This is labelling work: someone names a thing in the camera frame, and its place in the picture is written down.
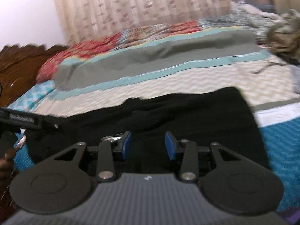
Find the person's left hand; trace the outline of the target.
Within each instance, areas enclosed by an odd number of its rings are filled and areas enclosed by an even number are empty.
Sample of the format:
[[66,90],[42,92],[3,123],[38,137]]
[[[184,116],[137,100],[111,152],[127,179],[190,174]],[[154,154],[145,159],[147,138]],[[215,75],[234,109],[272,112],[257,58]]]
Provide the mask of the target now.
[[4,157],[1,158],[1,207],[6,207],[11,203],[11,198],[9,197],[9,185],[12,180],[12,174],[14,171],[14,158],[16,155],[15,148],[7,150]]

